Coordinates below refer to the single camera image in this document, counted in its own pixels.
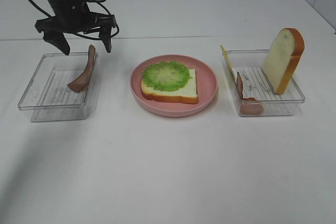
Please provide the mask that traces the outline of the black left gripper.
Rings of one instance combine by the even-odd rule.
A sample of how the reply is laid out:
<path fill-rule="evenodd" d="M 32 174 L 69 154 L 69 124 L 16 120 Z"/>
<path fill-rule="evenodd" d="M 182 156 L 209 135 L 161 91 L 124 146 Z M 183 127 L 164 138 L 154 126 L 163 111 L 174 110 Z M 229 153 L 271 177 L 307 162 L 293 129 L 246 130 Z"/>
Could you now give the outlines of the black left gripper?
<path fill-rule="evenodd" d="M 54 16 L 37 20 L 35 28 L 44 32 L 43 40 L 64 55 L 70 54 L 70 46 L 63 33 L 84 34 L 99 32 L 107 53 L 112 50 L 111 29 L 117 28 L 115 16 L 108 10 L 106 14 L 91 12 L 88 3 L 102 5 L 106 0 L 47 0 Z"/>

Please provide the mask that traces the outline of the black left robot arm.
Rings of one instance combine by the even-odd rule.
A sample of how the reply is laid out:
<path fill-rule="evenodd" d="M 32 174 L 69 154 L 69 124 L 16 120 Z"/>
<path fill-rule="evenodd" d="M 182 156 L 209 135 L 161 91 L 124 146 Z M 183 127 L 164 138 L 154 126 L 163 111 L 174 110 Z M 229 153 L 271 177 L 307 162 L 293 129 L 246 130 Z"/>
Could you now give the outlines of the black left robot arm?
<path fill-rule="evenodd" d="M 88 0 L 47 0 L 55 15 L 37 20 L 35 28 L 44 33 L 43 40 L 58 48 L 65 55 L 70 53 L 70 46 L 64 34 L 99 33 L 96 40 L 101 40 L 108 53 L 112 50 L 111 33 L 118 29 L 115 16 L 90 11 Z"/>

